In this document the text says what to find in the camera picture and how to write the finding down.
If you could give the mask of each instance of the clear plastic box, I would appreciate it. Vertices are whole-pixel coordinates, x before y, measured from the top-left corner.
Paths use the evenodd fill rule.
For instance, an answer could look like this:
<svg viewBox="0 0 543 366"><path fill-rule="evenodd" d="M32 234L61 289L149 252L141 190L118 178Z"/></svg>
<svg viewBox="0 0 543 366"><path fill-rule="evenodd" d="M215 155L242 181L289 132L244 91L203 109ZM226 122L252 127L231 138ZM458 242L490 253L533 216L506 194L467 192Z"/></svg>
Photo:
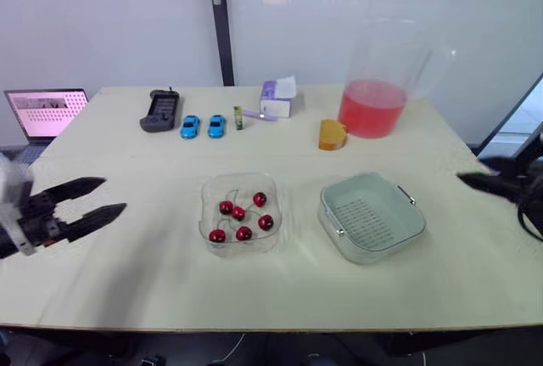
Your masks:
<svg viewBox="0 0 543 366"><path fill-rule="evenodd" d="M266 203L262 207L253 203L253 195L257 192L266 195ZM232 215L223 215L219 211L219 203L223 200L230 200L235 206L243 207L245 218L237 221ZM267 231L258 225L258 219L266 214L273 218L273 227ZM265 173L220 175L202 188L202 219L199 230L209 250L218 256L232 257L271 250L279 240L281 221L277 185L272 177ZM251 239L236 239L236 231L240 226L251 229ZM222 243L209 240L210 232L217 228L224 230L227 235Z"/></svg>

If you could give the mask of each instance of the orange object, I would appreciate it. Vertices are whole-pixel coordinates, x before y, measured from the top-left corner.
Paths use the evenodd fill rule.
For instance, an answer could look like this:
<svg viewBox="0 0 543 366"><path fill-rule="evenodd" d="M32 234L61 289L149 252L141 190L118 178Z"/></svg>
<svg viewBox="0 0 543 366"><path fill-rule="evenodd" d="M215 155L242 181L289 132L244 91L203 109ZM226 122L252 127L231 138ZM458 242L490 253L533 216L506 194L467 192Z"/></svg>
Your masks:
<svg viewBox="0 0 543 366"><path fill-rule="evenodd" d="M347 128L335 120L322 120L319 132L319 148L335 151L343 148L347 141Z"/></svg>

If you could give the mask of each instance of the game controller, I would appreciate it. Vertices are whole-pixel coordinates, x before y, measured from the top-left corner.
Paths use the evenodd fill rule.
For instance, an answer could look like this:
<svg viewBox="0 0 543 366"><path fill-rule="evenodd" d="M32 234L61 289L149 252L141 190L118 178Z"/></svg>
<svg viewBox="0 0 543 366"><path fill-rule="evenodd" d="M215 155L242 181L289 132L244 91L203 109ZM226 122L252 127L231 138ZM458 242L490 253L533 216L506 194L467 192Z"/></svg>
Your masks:
<svg viewBox="0 0 543 366"><path fill-rule="evenodd" d="M151 107L147 115L139 121L145 132L163 132L171 130L176 124L179 93L167 90L151 92Z"/></svg>

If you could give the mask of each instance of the table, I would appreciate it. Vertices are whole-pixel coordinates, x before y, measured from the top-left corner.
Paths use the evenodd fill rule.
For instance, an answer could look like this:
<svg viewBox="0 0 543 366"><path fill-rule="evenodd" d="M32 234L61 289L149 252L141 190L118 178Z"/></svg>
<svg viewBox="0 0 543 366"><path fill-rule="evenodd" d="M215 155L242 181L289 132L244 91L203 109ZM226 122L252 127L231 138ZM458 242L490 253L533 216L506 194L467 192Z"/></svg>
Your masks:
<svg viewBox="0 0 543 366"><path fill-rule="evenodd" d="M107 228L73 244L0 262L0 324L78 329L423 330L543 323L543 249L514 206L474 191L456 172L481 170L423 100L387 138L317 148L320 120L337 115L341 86L303 86L284 121L244 119L258 87L179 87L182 114L203 119L193 140L138 126L151 89L102 89L31 170L35 191L80 176L108 181L65 202L70 221L126 202ZM227 134L205 135L213 114ZM380 172L417 200L427 231L371 266L346 261L316 217L325 183ZM259 256L222 259L198 231L200 190L215 175L268 172L279 185L281 239Z"/></svg>

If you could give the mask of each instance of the cherry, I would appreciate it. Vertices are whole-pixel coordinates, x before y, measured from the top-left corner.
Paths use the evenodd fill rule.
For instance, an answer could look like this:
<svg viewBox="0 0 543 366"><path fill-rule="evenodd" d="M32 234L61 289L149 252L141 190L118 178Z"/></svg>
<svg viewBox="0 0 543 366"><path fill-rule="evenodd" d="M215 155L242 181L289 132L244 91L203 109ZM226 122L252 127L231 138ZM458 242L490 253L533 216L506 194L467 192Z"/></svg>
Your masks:
<svg viewBox="0 0 543 366"><path fill-rule="evenodd" d="M253 232L247 226L242 226L236 232L236 239L239 241L249 240L251 237L253 237Z"/></svg>
<svg viewBox="0 0 543 366"><path fill-rule="evenodd" d="M255 205L257 205L258 207L262 207L263 205L266 204L266 201L267 201L267 198L266 198L266 194L264 192L257 192L254 196L253 196L253 202L255 203Z"/></svg>
<svg viewBox="0 0 543 366"><path fill-rule="evenodd" d="M213 243L223 243L227 239L227 234L224 233L224 230L217 228L210 232L210 241Z"/></svg>
<svg viewBox="0 0 543 366"><path fill-rule="evenodd" d="M223 215L229 215L230 213L232 213L233 207L234 207L234 204L230 200L223 200L219 204L219 211Z"/></svg>
<svg viewBox="0 0 543 366"><path fill-rule="evenodd" d="M240 206L236 206L232 210L232 217L240 222L245 218L245 209Z"/></svg>
<svg viewBox="0 0 543 366"><path fill-rule="evenodd" d="M268 231L273 227L273 218L270 215L261 216L258 225L262 230Z"/></svg>

